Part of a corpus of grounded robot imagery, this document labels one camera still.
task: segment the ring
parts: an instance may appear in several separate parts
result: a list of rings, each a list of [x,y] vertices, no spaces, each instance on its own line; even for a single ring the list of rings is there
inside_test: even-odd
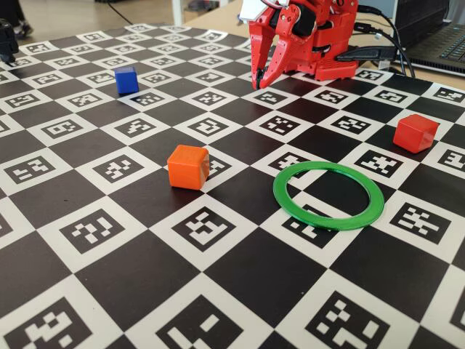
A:
[[[287,190],[288,181],[292,176],[312,169],[333,171],[352,178],[355,182],[360,184],[368,194],[368,199],[370,201],[368,207],[362,213],[350,218],[322,217],[299,207],[289,196]],[[328,230],[354,230],[363,228],[377,220],[384,209],[383,193],[374,181],[354,169],[331,162],[306,161],[285,168],[275,178],[273,193],[275,194],[276,201],[292,217],[312,227]]]

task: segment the black object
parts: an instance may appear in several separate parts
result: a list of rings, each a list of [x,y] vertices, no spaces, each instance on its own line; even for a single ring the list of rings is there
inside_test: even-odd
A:
[[[0,59],[5,63],[16,61],[14,53],[18,53],[15,31],[11,24],[0,18]]]
[[[448,0],[399,0],[395,24],[413,64],[465,74],[465,25],[444,22]]]

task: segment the table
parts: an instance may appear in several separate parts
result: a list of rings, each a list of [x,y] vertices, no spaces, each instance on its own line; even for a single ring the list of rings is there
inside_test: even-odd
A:
[[[464,347],[464,91],[366,68],[254,91],[245,38],[175,25],[21,50],[0,71],[0,348]],[[128,65],[140,92],[121,96]],[[392,144],[410,113],[440,122],[416,155]],[[200,191],[169,186],[179,144],[209,150]],[[380,219],[289,217],[272,183],[307,160],[375,180]],[[289,192],[367,205],[333,172]]]

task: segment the white square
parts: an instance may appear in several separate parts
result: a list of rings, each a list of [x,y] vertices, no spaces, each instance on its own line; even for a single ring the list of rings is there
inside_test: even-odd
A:
[[[78,226],[81,221],[88,221],[91,228],[94,228],[94,225],[99,224],[98,220],[104,222],[107,227],[111,227],[110,229],[116,228],[118,230],[114,230],[108,237],[95,230],[95,234],[92,234],[89,228]],[[83,233],[69,234],[69,229],[65,230],[65,228],[73,226],[76,231]],[[104,196],[39,228],[37,231],[66,266],[73,273],[76,273],[132,240],[146,229],[142,223],[133,218],[111,198]],[[96,244],[98,238],[101,238],[102,242]],[[77,246],[84,246],[86,251],[79,251]]]
[[[379,159],[381,166],[377,166],[380,171],[376,172],[372,169],[367,169],[366,167],[362,167],[357,165],[355,162],[359,161],[365,154],[373,153]],[[367,143],[362,143],[358,145],[353,151],[351,151],[345,158],[343,158],[340,162],[342,165],[346,165],[357,171],[362,172],[372,180],[377,182],[383,183],[388,185],[391,188],[398,189],[404,181],[407,179],[408,176],[413,172],[413,170],[419,165],[418,162],[408,159],[404,156],[397,155],[395,153],[391,153],[390,151],[386,151],[382,148],[378,148],[374,145],[369,145]],[[390,175],[387,177],[383,175],[386,171],[389,172],[390,167],[396,167],[398,164],[401,165]]]
[[[242,98],[270,109],[279,109],[295,100],[298,100],[299,96],[280,91],[279,89],[273,89],[272,87],[267,87],[266,89],[259,89],[249,93]]]
[[[116,45],[112,47],[107,47],[106,50],[114,53],[115,55],[126,55],[128,53],[133,53],[133,52],[138,52],[138,51],[143,51],[145,48],[136,45],[136,44],[121,44],[121,45]]]
[[[44,311],[46,315],[37,318]],[[55,325],[47,324],[44,317],[53,317],[57,322]],[[21,328],[33,319],[36,320],[33,324]],[[9,347],[5,336],[14,330],[16,333],[21,331],[20,335],[31,340],[24,348],[37,348],[33,344],[36,340],[53,345],[54,348],[59,348],[58,343],[70,341],[74,344],[73,348],[106,348],[123,334],[74,275],[68,276],[0,319],[0,347]]]
[[[349,218],[348,214],[304,191],[294,197],[294,202],[314,214],[321,215],[323,213],[333,218]],[[338,232],[314,228],[295,220],[284,209],[279,209],[260,227],[327,268],[334,263],[361,231],[361,229],[357,229]]]
[[[127,169],[121,166],[123,162],[127,166],[127,169],[133,167],[136,170],[125,175],[124,171]],[[108,177],[103,177],[102,174],[97,172],[96,169],[100,167],[106,170]],[[103,193],[109,195],[136,180],[140,180],[157,169],[160,169],[160,166],[155,162],[147,159],[135,150],[125,147],[84,164],[78,167],[76,171]]]
[[[368,138],[377,133],[384,124],[347,111],[337,111],[333,115],[322,120],[318,126],[365,142]]]
[[[100,41],[113,39],[112,36],[105,34],[103,31],[92,31],[91,33],[79,34],[79,35],[76,35],[76,38],[88,44],[92,44],[93,42],[100,42]]]
[[[212,221],[213,216],[219,216],[220,222]],[[254,223],[207,194],[150,228],[172,249],[202,271],[255,229]],[[190,240],[177,230],[191,231],[188,234]]]
[[[108,69],[106,71],[98,71],[95,73],[86,74],[76,78],[79,81],[89,85],[92,89],[107,86],[115,83],[115,72]]]
[[[97,105],[104,104],[113,100],[112,97],[99,91],[98,89],[88,89],[87,91],[78,92],[58,99],[56,102],[67,108],[72,113],[85,111]]]
[[[84,55],[86,53],[100,51],[101,48],[93,44],[79,44],[71,47],[66,47],[61,50],[69,53],[70,55]]]
[[[30,127],[28,132],[40,140],[45,146],[70,140],[96,129],[96,126],[76,114],[63,116],[43,124]]]
[[[188,49],[185,46],[181,46],[172,42],[168,42],[166,44],[161,44],[153,47],[149,47],[149,50],[157,52],[161,55],[170,55],[171,53],[177,53],[181,51],[185,51]]]
[[[126,34],[122,36],[118,36],[115,39],[124,41],[124,42],[140,42],[140,41],[145,41],[148,39],[151,39],[152,36],[145,35],[142,33],[132,33],[132,34]]]
[[[409,207],[409,211],[402,214],[404,207]],[[442,225],[434,221],[433,215],[442,218]],[[398,190],[386,202],[383,214],[372,226],[447,263],[452,263],[465,238],[465,218]],[[427,238],[441,233],[438,243]]]
[[[39,55],[41,53],[53,52],[59,50],[58,47],[53,45],[50,41],[34,42],[20,46],[22,53],[30,56]]]
[[[387,124],[397,128],[397,125],[399,124],[400,119],[406,118],[407,116],[410,116],[412,114],[418,114],[418,112],[410,111],[408,109],[402,109],[402,111],[398,113],[393,119],[391,119]],[[453,126],[453,122],[450,122],[444,119],[439,119],[434,116],[426,115],[424,113],[421,113],[420,115],[427,119],[436,121],[439,124],[436,135],[434,136],[435,140],[441,140],[449,132],[450,128]]]
[[[52,99],[42,92],[32,89],[31,91],[17,93],[8,97],[0,98],[0,109],[5,113],[22,111],[36,105],[50,102]]]
[[[157,27],[146,23],[135,23],[131,25],[126,25],[124,28],[133,33],[144,33],[145,31],[152,31]]]
[[[196,36],[194,39],[216,42],[223,40],[227,36],[227,33],[224,31],[206,31],[202,35]]]
[[[378,349],[407,348],[410,345],[419,327],[417,322],[330,269],[320,277],[316,284],[313,285],[291,312],[279,323],[276,332],[298,348],[328,348],[326,344],[306,330],[305,327],[318,314],[318,311],[325,303],[328,302],[334,292],[348,298],[356,306],[363,308],[372,316],[389,325],[389,329],[377,347]],[[330,321],[326,321],[326,325],[333,326]],[[360,343],[360,348],[365,348],[366,344],[363,340],[366,339],[363,337],[357,338],[360,340],[360,342],[357,341],[357,343]]]
[[[140,74],[137,76],[138,82],[149,87],[157,87],[163,84],[168,84],[179,80],[181,77],[170,73],[168,71],[162,71],[157,69],[156,71],[149,71],[148,73]]]
[[[165,35],[156,36],[155,39],[165,42],[178,42],[190,39],[190,36],[179,33],[169,33]]]
[[[390,87],[377,86],[365,93],[363,97],[390,104],[394,107],[408,108],[408,106],[419,99],[420,96]]]
[[[463,148],[438,142],[422,163],[465,179],[465,149]]]
[[[192,47],[195,51],[205,53],[206,55],[214,55],[219,52],[227,51],[231,49],[229,46],[216,44],[216,43],[205,43],[198,46]]]
[[[209,151],[210,157],[210,174],[201,188],[204,193],[208,193],[211,189],[226,182],[248,167],[243,162],[212,148],[210,145],[204,148]]]
[[[458,107],[465,107],[465,91],[461,89],[455,89],[446,85],[433,83],[428,88],[422,97],[431,98],[432,100],[438,100],[444,103],[450,103],[457,105]]]
[[[223,73],[222,71],[215,71],[208,69],[207,71],[201,71],[192,75],[186,76],[186,79],[197,82],[199,84],[212,87],[223,82],[234,79],[234,76]]]
[[[377,71],[373,69],[358,68],[355,72],[354,79],[370,84],[381,85],[392,78],[394,74],[387,71]]]
[[[0,164],[0,187],[11,196],[71,169],[72,167],[53,151],[43,148]]]
[[[276,177],[279,172],[285,168],[304,161],[325,161],[325,159],[293,147],[292,145],[283,144],[251,166],[270,176]],[[324,173],[325,172],[322,171],[308,171],[301,177],[292,177],[289,183],[300,190],[304,190]]]
[[[41,89],[60,82],[71,80],[72,77],[62,71],[49,71],[36,76],[24,78],[23,81],[34,89]]]
[[[88,63],[88,60],[85,60],[84,58],[80,56],[66,56],[66,57],[61,57],[61,58],[55,58],[53,60],[46,60],[44,63],[50,65],[54,69],[65,69],[65,68],[71,68],[71,67],[76,67],[78,65],[83,65]]]
[[[158,91],[157,89],[146,89],[131,95],[127,95],[118,99],[120,102],[133,107],[138,111],[148,111],[176,100],[176,98]]]
[[[5,114],[0,116],[0,138],[22,130],[23,127],[10,115]]]
[[[20,78],[18,78],[16,75],[11,74],[8,71],[0,71],[0,85],[11,81],[17,81],[19,79]]]
[[[0,249],[34,231],[34,227],[9,198],[0,200],[0,219],[7,222],[0,225]]]
[[[452,324],[451,320],[456,315],[458,301],[464,291],[465,272],[450,265],[421,320],[423,327],[457,348],[465,348],[465,331]]]
[[[229,58],[226,58],[226,57],[220,57],[216,55],[207,55],[207,56],[194,58],[193,60],[190,60],[189,62],[195,65],[199,65],[200,67],[207,68],[207,69],[215,69],[221,65],[231,63],[232,61],[233,60],[230,60]]]
[[[307,93],[303,98],[332,108],[342,109],[359,99],[360,96],[339,89],[322,86]]]
[[[17,58],[16,61],[10,64],[6,64],[0,61],[0,68],[3,68],[6,71],[12,71],[13,69],[30,67],[31,65],[35,65],[40,62],[40,60],[33,56],[25,56]]]
[[[184,121],[174,128],[205,144],[210,144],[237,131],[241,127],[240,124],[236,124],[221,116],[213,113],[204,113]]]
[[[185,25],[162,25],[160,29],[169,31],[170,33],[182,33],[183,31],[189,31],[192,28],[186,27]]]
[[[312,126],[313,124],[308,121],[296,118],[295,116],[290,116],[280,111],[270,111],[257,120],[252,121],[246,127],[274,140],[287,143]]]
[[[114,69],[119,68],[125,65],[136,63],[136,60],[126,56],[112,56],[107,58],[102,58],[101,60],[96,60],[93,63],[103,67],[105,69]]]
[[[141,60],[140,62],[146,65],[149,65],[150,67],[154,67],[157,69],[164,69],[164,68],[172,67],[173,65],[178,65],[185,61],[177,57],[163,55],[163,56],[156,56],[153,58],[149,58],[147,60]]]
[[[271,334],[272,327],[270,325],[252,313],[208,276],[199,274],[165,303],[127,330],[126,336],[138,349],[169,349],[156,332],[200,296],[205,297],[209,303],[242,329],[240,335],[233,340],[228,349],[257,349]],[[202,340],[197,340],[195,343],[195,346],[192,346],[193,344],[190,342],[185,343],[185,346],[180,346],[180,348],[210,348]]]
[[[138,113],[105,125],[101,130],[125,145],[131,145],[168,128],[169,126],[163,122],[144,113]]]

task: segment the cable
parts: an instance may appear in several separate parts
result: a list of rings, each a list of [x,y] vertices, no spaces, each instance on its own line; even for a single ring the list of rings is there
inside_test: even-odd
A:
[[[372,25],[367,24],[367,23],[356,22],[355,27],[354,27],[354,31],[359,31],[359,32],[362,32],[362,33],[367,33],[367,34],[380,34],[380,35],[384,36],[386,39],[388,39],[400,51],[400,54],[404,57],[405,61],[408,64],[408,68],[410,69],[410,74],[412,75],[412,78],[415,78],[415,71],[413,69],[411,61],[408,59],[408,57],[405,54],[405,51],[403,50],[403,48],[391,36],[387,35],[381,29],[376,29]]]
[[[112,9],[113,11],[115,11],[121,18],[123,18],[127,23],[129,23],[130,25],[132,25],[131,21],[128,20],[126,17],[124,17],[116,8],[114,8],[114,7],[110,4],[110,2],[107,2],[107,4],[108,4],[108,6],[111,7],[111,9]]]

